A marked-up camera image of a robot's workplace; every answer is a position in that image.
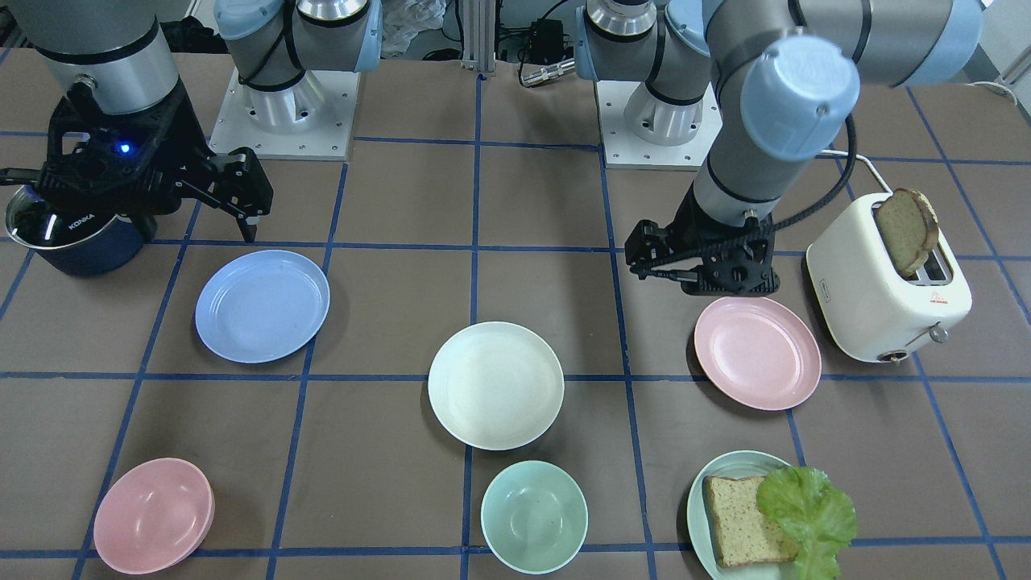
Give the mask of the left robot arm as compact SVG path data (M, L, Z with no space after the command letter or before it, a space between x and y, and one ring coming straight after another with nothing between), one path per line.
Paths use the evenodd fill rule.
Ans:
M580 77L686 109L714 90L722 127L674 219L623 246L638 278L690 295L776 291L777 232L849 182L862 84L947 82L983 30L979 1L588 1L577 18Z

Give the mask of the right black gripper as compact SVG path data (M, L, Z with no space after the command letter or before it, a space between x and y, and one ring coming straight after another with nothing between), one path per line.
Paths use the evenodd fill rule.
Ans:
M128 114L104 113L98 89L88 77L73 82L49 118L42 168L4 168L4 186L33 187L58 212L127 216L147 241L151 217L196 199L228 213L242 240L255 242L274 189L253 148L214 155L180 78Z

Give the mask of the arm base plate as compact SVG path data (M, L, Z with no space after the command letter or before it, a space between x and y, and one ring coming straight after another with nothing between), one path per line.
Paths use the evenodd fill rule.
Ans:
M262 160L346 162L362 74L307 71L297 86L263 92L232 74L209 146L250 147Z
M660 101L642 82L595 84L608 168L698 170L722 127L714 91L687 106Z

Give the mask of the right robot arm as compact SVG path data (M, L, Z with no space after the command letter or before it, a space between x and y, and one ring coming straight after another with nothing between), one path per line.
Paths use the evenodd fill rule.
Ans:
M143 1L11 1L63 90L40 169L5 168L58 212L121 214L147 240L182 199L228 213L246 242L271 212L257 147L206 142L168 39ZM251 124L273 135L327 117L317 71L367 73L383 54L379 1L217 1Z

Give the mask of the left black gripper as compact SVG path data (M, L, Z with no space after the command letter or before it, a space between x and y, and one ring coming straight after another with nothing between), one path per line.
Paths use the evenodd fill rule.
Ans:
M625 261L638 279L674 280L688 295L764 296L780 287L772 266L772 217L745 213L743 226L708 216L689 190L672 221L638 221Z

